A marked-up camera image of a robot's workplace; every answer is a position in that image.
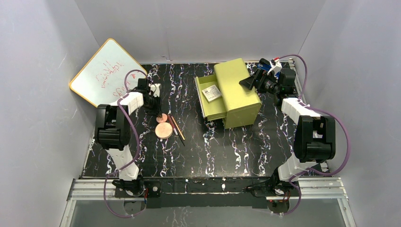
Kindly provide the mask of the small round pink compact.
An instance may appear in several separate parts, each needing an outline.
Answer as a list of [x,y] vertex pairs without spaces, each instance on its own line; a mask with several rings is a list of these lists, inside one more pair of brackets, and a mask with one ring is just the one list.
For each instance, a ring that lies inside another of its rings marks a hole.
[[156,118],[156,121],[158,123],[163,123],[163,122],[166,122],[167,120],[168,120],[168,116],[165,113],[162,113],[160,116],[158,116]]

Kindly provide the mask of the large round pink compact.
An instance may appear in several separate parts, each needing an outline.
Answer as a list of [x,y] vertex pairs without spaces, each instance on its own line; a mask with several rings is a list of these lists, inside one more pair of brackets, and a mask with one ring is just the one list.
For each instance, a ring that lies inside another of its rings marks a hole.
[[170,123],[162,122],[156,126],[155,134],[159,139],[168,139],[173,134],[173,128]]

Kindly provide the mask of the green drawer cabinet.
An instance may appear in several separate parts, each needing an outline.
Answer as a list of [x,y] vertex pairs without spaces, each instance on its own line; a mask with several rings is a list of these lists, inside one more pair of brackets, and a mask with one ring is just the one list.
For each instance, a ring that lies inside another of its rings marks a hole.
[[[243,59],[216,64],[214,74],[195,77],[203,118],[208,121],[221,119],[226,129],[253,125],[262,102],[255,89],[248,90],[239,81],[250,76]],[[202,90],[216,85],[222,97],[208,102]]]

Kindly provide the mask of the white square makeup box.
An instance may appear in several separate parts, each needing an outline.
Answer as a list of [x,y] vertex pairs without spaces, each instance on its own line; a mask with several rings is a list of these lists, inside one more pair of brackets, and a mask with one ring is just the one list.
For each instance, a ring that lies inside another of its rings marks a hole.
[[222,94],[216,85],[212,85],[210,87],[203,89],[202,93],[209,103],[222,97]]

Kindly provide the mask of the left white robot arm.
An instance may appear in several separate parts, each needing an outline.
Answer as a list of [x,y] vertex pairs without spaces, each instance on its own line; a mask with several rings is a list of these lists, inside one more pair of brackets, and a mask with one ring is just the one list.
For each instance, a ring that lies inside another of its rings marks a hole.
[[149,115],[161,115],[161,84],[139,79],[134,89],[111,104],[97,107],[95,141],[105,149],[116,166],[119,179],[113,184],[122,190],[139,193],[143,180],[135,160],[139,157],[140,139],[130,115],[144,108]]

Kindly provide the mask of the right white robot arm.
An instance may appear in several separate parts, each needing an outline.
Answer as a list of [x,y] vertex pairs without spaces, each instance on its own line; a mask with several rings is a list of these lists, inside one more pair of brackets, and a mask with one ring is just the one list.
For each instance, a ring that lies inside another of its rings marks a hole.
[[336,153],[334,118],[308,109],[297,98],[295,79],[296,72],[289,68],[257,69],[253,75],[239,82],[248,90],[272,94],[275,105],[296,123],[292,155],[265,182],[265,188],[277,195],[292,190],[304,171],[333,159]]

